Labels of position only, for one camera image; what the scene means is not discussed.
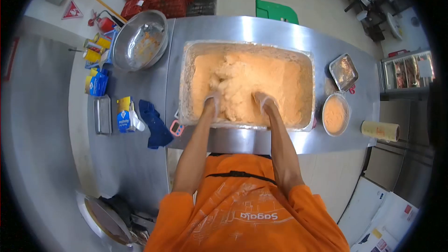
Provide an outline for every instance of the blue cloth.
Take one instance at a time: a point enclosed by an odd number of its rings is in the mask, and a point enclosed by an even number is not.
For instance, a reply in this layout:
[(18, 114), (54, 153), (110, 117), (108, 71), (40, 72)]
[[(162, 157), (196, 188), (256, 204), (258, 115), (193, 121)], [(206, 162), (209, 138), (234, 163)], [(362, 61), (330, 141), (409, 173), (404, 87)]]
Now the blue cloth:
[(166, 146), (172, 140), (172, 134), (160, 119), (160, 113), (154, 108), (154, 104), (141, 99), (138, 102), (140, 117), (148, 125), (151, 136), (148, 139), (148, 148), (157, 149), (159, 146)]

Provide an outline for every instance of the warning sign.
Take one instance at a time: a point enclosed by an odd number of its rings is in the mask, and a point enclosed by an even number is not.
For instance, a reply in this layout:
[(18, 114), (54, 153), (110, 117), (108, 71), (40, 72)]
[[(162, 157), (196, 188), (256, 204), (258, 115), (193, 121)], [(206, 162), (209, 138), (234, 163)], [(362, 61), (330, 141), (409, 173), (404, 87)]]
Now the warning sign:
[(82, 17), (82, 13), (79, 10), (78, 6), (76, 6), (73, 0), (70, 0), (67, 8), (65, 9), (64, 15), (62, 16), (62, 20), (80, 18)]

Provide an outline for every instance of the round metal bowl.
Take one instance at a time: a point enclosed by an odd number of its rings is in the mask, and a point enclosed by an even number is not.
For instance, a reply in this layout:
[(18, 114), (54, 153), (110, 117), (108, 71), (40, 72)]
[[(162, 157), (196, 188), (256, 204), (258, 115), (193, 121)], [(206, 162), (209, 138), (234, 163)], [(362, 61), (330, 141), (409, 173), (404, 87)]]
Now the round metal bowl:
[[(323, 112), (325, 111), (325, 106), (327, 106), (327, 102), (330, 98), (338, 98), (338, 100), (342, 103), (342, 106), (344, 106), (344, 124), (342, 125), (341, 129), (338, 132), (329, 132), (327, 130), (327, 127), (325, 126), (325, 121), (323, 119)], [(345, 132), (345, 130), (347, 129), (347, 126), (349, 125), (349, 121), (350, 121), (350, 106), (347, 103), (347, 100), (342, 96), (342, 94), (340, 94), (339, 92), (335, 92), (332, 95), (330, 95), (327, 100), (325, 101), (325, 103), (323, 104), (323, 108), (322, 108), (322, 124), (323, 124), (323, 128), (325, 129), (325, 131), (328, 133), (328, 135), (332, 136), (332, 137), (338, 137), (341, 134), (343, 134)]]
[(168, 45), (168, 23), (157, 10), (138, 13), (124, 25), (112, 46), (113, 64), (125, 71), (153, 66)]

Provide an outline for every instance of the dough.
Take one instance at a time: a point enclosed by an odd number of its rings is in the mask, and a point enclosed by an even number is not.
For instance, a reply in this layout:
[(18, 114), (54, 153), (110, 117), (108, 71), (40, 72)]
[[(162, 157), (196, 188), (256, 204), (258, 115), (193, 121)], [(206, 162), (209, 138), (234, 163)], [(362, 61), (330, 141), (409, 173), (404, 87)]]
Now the dough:
[(345, 109), (337, 97), (328, 100), (323, 111), (323, 124), (330, 133), (337, 133), (344, 125)]
[(245, 52), (206, 54), (196, 57), (192, 80), (193, 113), (199, 117), (210, 91), (222, 93), (220, 118), (233, 122), (269, 125), (255, 104), (252, 92), (260, 91), (277, 100), (283, 122), (294, 125), (308, 119), (311, 109), (312, 76), (296, 62)]

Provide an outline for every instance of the red scissors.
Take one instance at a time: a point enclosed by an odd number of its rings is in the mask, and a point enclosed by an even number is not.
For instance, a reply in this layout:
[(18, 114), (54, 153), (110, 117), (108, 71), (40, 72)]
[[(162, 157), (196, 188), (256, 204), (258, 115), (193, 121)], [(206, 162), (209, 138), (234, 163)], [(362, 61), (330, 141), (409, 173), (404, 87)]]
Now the red scissors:
[(350, 91), (351, 94), (354, 94), (354, 93), (355, 93), (355, 88), (356, 88), (355, 84), (353, 84), (353, 86), (351, 86), (351, 87), (349, 88), (349, 91)]

